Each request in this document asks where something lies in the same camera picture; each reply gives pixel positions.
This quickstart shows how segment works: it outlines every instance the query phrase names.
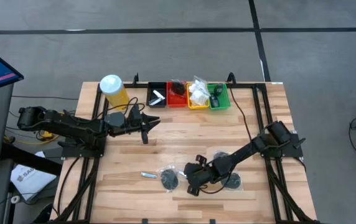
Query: plastic container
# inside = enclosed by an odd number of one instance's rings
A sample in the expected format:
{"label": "plastic container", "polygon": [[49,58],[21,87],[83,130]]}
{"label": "plastic container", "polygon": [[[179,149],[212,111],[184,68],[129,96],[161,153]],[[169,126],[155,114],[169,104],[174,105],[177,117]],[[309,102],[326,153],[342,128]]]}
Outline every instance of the plastic container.
{"label": "plastic container", "polygon": [[[155,105],[149,105],[150,101],[157,99],[157,96],[153,93],[153,90],[158,91],[166,99],[156,103]],[[151,108],[166,107],[166,101],[167,101],[166,93],[167,93],[167,83],[166,82],[149,82],[148,83],[148,95],[146,97],[146,106],[151,107]]]}
{"label": "plastic container", "polygon": [[[102,78],[100,88],[111,106],[126,105],[129,98],[123,81],[117,75],[107,75]],[[119,106],[117,110],[125,110],[126,106]]]}
{"label": "plastic container", "polygon": [[171,93],[172,82],[167,82],[167,105],[170,108],[178,108],[178,107],[186,107],[187,105],[187,92],[185,91],[185,95],[178,96],[176,94]]}
{"label": "plastic container", "polygon": [[190,96],[192,95],[191,92],[189,91],[189,87],[191,86],[191,83],[186,84],[186,98],[188,101],[188,107],[191,110],[202,110],[202,109],[207,109],[208,107],[210,107],[210,100],[207,100],[206,104],[204,106],[195,106],[192,105],[192,102],[190,101]]}
{"label": "plastic container", "polygon": [[[213,95],[214,88],[217,87],[217,84],[208,84],[207,88],[211,95]],[[217,96],[218,102],[220,103],[219,107],[213,108],[210,105],[211,110],[226,110],[230,107],[229,95],[227,90],[227,85],[223,84],[222,93]]]}

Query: round black object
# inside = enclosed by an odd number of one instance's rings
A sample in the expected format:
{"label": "round black object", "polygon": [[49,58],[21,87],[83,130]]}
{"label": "round black object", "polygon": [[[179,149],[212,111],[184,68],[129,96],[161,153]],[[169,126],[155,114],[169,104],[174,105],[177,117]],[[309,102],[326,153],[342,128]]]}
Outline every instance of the round black object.
{"label": "round black object", "polygon": [[177,95],[185,95],[185,85],[181,82],[172,82],[171,90]]}
{"label": "round black object", "polygon": [[[228,179],[228,177],[225,179],[222,179],[221,184],[224,185],[225,182],[227,181],[227,179]],[[236,173],[232,173],[230,175],[229,181],[227,182],[225,187],[227,187],[229,189],[236,189],[236,188],[240,187],[240,183],[241,183],[240,176]]]}
{"label": "round black object", "polygon": [[174,190],[178,186],[178,178],[172,169],[165,170],[161,173],[161,183],[167,190]]}
{"label": "round black object", "polygon": [[226,152],[217,152],[214,155],[214,159],[219,158],[219,157],[225,157],[225,156],[229,156],[229,154]]}

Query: green bin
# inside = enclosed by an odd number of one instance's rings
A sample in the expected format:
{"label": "green bin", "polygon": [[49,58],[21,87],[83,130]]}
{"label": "green bin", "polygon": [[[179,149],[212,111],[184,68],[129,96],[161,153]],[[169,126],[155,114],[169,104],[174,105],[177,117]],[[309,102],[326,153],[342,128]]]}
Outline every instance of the green bin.
{"label": "green bin", "polygon": [[[208,84],[208,92],[212,95],[214,92],[214,88],[217,86],[217,84]],[[217,108],[211,107],[210,104],[210,109],[211,110],[225,110],[230,107],[230,101],[229,101],[229,95],[228,95],[228,90],[227,90],[227,85],[223,84],[223,89],[221,95],[217,96],[218,101],[220,102],[220,106]]]}

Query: white lid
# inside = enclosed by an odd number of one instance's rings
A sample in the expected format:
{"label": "white lid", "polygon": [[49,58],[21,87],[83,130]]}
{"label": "white lid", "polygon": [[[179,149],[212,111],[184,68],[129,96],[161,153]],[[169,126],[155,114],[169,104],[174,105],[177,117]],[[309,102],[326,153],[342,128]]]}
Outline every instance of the white lid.
{"label": "white lid", "polygon": [[117,75],[107,75],[102,78],[100,88],[105,95],[116,95],[123,89],[123,81]]}

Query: yellow cup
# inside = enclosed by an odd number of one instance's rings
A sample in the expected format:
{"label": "yellow cup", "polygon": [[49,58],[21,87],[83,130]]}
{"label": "yellow cup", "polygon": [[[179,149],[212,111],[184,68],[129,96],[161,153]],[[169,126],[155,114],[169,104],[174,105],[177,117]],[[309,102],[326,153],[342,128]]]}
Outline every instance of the yellow cup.
{"label": "yellow cup", "polygon": [[100,82],[100,88],[112,107],[119,106],[116,108],[117,110],[126,109],[129,98],[120,77],[117,75],[105,76]]}

